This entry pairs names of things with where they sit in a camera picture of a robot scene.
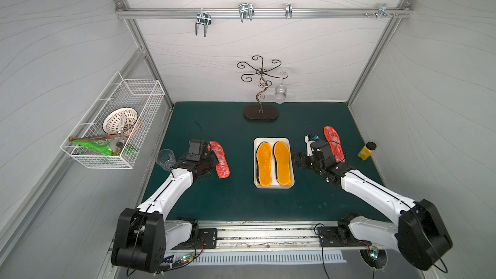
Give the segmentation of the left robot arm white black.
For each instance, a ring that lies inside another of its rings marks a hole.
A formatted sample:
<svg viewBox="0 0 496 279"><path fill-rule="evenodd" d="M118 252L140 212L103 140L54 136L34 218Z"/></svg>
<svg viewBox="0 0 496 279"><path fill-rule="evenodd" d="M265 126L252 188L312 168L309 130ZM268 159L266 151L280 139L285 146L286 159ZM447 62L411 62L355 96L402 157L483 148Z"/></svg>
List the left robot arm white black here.
<svg viewBox="0 0 496 279"><path fill-rule="evenodd" d="M195 248L203 242L197 220L167 217L200 176L211 169L216 169L222 178L230 174L222 146L204 140L191 140L188 152L180 159L175 158L173 151L162 150L156 163L169 172L168 177L146 201L135 209L126 208L118 218L111 264L125 268L128 276L135 271L165 273L195 260L199 256L197 252L176 261L168 253L181 244Z"/></svg>

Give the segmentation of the orange insole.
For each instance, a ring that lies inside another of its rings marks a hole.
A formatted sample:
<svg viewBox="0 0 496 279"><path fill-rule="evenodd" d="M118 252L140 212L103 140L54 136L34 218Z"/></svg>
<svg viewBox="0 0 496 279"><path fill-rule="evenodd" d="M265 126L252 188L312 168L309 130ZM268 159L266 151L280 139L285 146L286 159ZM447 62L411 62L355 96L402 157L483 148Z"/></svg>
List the orange insole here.
<svg viewBox="0 0 496 279"><path fill-rule="evenodd" d="M273 147L276 164L276 179L280 186L291 186L291 153L284 142L276 142Z"/></svg>
<svg viewBox="0 0 496 279"><path fill-rule="evenodd" d="M257 159L257 182L259 186L269 187L272 184L271 161L272 152L271 146L267 142L262 142L256 151Z"/></svg>

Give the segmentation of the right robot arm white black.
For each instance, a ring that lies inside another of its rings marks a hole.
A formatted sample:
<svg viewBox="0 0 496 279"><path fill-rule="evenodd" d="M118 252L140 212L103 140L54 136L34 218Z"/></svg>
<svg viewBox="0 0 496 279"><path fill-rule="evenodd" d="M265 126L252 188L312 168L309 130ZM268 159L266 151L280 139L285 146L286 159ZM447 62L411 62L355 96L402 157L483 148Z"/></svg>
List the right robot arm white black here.
<svg viewBox="0 0 496 279"><path fill-rule="evenodd" d="M443 219L430 201L415 201L371 180L334 156L330 142L306 139L307 151L292 154L293 166L310 169L326 183L348 192L382 213L387 221L351 213L338 221L337 238L344 245L380 245L399 252L419 270L442 261L453 241Z"/></svg>

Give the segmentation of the white storage box tray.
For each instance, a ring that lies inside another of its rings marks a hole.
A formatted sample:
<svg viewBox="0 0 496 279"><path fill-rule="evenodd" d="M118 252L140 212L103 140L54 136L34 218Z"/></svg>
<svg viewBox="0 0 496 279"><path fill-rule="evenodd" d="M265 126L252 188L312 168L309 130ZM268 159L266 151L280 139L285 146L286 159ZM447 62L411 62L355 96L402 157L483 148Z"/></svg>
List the white storage box tray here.
<svg viewBox="0 0 496 279"><path fill-rule="evenodd" d="M257 159L256 159L256 151L257 151L258 146L262 142L267 142L268 144L270 144L270 146L271 146L271 152L272 152L272 161L271 161L272 184L269 187L259 186L259 184L257 182ZM273 147L274 147L274 144L276 142L284 142L288 146L289 151L291 150L290 149L290 143L289 143L289 140L287 138L256 138L254 140L254 147L253 147L253 154L254 154L254 159L253 159L253 161L254 161L254 163L253 163L253 166L254 166L253 182L254 182L255 186L258 189L290 189L290 188L292 188L294 186L294 183L295 183L295 180L294 179L295 179L295 177L294 177L294 172L293 172L292 159L291 159L291 179L292 179L291 186L289 186L289 187L280 186L279 183L278 183L278 181L277 181L277 179L276 179L276 164L275 164L275 158L274 158L274 155L273 155Z"/></svg>

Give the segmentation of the red insole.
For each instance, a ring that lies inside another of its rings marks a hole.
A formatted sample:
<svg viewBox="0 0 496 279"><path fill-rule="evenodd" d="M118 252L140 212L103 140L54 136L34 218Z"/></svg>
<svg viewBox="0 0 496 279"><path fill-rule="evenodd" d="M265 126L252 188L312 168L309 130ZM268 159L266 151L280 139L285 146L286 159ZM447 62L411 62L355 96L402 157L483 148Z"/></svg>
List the red insole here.
<svg viewBox="0 0 496 279"><path fill-rule="evenodd" d="M337 131L333 127L326 126L324 127L324 136L331 147L331 151L333 153L333 156L335 157L336 162L344 162L346 156Z"/></svg>
<svg viewBox="0 0 496 279"><path fill-rule="evenodd" d="M216 173L218 175L218 178L220 179L228 178L230 176L230 169L227 164L226 155L223 147L218 142L211 141L210 148L215 153L218 159L218 164L216 165Z"/></svg>

